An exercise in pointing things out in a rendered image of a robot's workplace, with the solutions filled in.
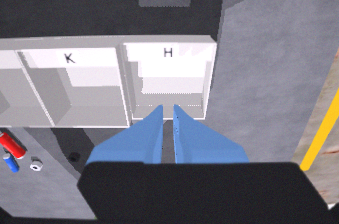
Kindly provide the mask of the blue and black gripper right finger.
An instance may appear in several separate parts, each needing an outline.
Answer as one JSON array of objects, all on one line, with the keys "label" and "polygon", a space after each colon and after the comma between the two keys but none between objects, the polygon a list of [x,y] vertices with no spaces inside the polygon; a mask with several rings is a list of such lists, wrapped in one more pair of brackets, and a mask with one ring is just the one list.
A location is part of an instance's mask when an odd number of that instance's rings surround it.
[{"label": "blue and black gripper right finger", "polygon": [[250,163],[242,146],[193,119],[178,105],[173,108],[173,129],[176,163]]}]

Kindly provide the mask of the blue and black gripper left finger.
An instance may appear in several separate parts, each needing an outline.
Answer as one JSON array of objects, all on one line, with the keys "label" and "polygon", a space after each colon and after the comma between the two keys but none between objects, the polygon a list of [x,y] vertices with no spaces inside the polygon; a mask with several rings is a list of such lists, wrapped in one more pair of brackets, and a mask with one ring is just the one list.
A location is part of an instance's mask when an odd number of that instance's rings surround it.
[{"label": "blue and black gripper left finger", "polygon": [[158,105],[144,119],[95,146],[86,164],[93,161],[161,163],[162,143],[163,105]]}]

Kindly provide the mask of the blue battery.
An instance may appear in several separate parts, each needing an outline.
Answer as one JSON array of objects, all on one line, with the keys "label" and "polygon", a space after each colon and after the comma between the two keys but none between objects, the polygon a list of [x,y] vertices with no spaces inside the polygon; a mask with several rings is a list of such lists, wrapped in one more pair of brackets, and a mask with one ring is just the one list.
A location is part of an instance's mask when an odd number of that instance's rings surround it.
[{"label": "blue battery", "polygon": [[9,153],[4,154],[3,158],[13,172],[19,171],[19,167],[17,166],[17,164],[15,163],[15,161],[13,160],[12,156]]}]

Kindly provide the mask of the dark grey hex nut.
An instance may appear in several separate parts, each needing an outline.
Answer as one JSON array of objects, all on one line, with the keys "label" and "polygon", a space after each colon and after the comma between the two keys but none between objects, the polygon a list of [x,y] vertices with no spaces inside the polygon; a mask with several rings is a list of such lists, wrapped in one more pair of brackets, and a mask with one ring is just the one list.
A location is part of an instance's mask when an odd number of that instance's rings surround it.
[{"label": "dark grey hex nut", "polygon": [[71,152],[68,159],[70,161],[72,161],[72,162],[78,162],[79,158],[80,158],[80,154],[79,153]]}]

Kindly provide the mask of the white bin rack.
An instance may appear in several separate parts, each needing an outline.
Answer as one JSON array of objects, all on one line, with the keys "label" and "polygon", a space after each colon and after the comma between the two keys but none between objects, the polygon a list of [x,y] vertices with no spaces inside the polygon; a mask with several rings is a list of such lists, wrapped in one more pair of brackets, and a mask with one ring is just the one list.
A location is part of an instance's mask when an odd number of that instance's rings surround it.
[{"label": "white bin rack", "polygon": [[158,105],[163,119],[174,105],[205,119],[216,45],[210,35],[0,39],[0,127],[130,127]]}]

